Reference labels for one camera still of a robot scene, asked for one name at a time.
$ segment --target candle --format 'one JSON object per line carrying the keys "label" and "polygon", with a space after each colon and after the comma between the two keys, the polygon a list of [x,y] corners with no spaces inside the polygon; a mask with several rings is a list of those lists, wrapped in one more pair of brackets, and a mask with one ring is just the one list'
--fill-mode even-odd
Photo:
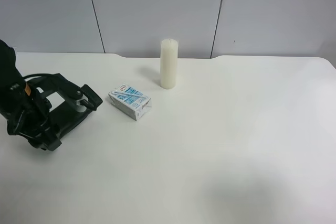
{"label": "candle", "polygon": [[165,39],[161,42],[161,87],[172,89],[176,85],[178,42]]}

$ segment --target white table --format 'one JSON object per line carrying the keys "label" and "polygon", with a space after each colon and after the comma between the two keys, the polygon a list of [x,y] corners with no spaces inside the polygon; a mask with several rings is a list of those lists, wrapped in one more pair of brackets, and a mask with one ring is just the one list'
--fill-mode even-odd
{"label": "white table", "polygon": [[[321,58],[159,59],[18,54],[22,74],[62,73],[103,99],[55,152],[0,119],[1,224],[336,223],[336,70]],[[153,99],[133,121],[107,93]]]}

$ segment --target black cable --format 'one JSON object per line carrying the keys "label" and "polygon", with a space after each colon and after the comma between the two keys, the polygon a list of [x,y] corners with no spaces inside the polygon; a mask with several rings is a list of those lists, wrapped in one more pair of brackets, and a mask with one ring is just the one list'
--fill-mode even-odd
{"label": "black cable", "polygon": [[22,108],[23,102],[20,102],[17,109],[8,118],[7,131],[9,135],[17,135],[23,126],[27,111]]}
{"label": "black cable", "polygon": [[61,77],[58,77],[54,74],[51,74],[51,73],[33,73],[33,74],[29,74],[27,76],[24,76],[23,79],[28,79],[28,78],[31,78],[31,77],[53,77],[53,78],[59,78],[61,79]]}

